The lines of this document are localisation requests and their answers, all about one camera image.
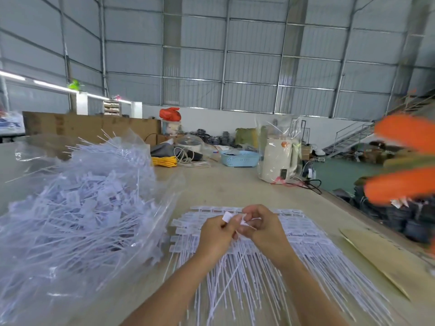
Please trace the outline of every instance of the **white wall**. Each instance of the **white wall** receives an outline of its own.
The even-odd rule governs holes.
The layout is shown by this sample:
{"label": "white wall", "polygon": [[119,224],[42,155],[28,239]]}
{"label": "white wall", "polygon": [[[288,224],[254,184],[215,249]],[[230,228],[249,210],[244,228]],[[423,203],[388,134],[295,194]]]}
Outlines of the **white wall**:
{"label": "white wall", "polygon": [[[143,117],[154,116],[159,119],[161,107],[145,105]],[[260,114],[234,111],[219,111],[211,109],[192,109],[180,108],[181,124],[184,131],[195,131],[198,128],[204,129],[209,135],[218,136],[223,131],[235,133],[237,128],[255,128],[255,118],[261,121],[271,121],[273,119],[285,116],[274,114]],[[348,125],[358,121],[339,120],[316,117],[302,117],[307,121],[307,128],[310,128],[310,143],[317,144],[324,148],[332,144],[335,139],[335,133]]]}

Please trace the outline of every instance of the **clear plastic bag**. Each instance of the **clear plastic bag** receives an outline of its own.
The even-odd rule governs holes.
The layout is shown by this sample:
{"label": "clear plastic bag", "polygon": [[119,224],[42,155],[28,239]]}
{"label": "clear plastic bag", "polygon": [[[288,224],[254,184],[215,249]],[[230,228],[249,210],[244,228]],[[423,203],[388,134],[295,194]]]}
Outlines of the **clear plastic bag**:
{"label": "clear plastic bag", "polygon": [[283,184],[298,173],[301,158],[301,117],[280,115],[273,121],[256,118],[258,177]]}
{"label": "clear plastic bag", "polygon": [[128,281],[161,257],[183,178],[158,182],[149,146],[133,132],[71,151],[60,161],[50,149],[18,147],[34,167],[9,183],[30,194],[0,216],[0,324],[56,315],[50,325],[61,325],[116,279]]}

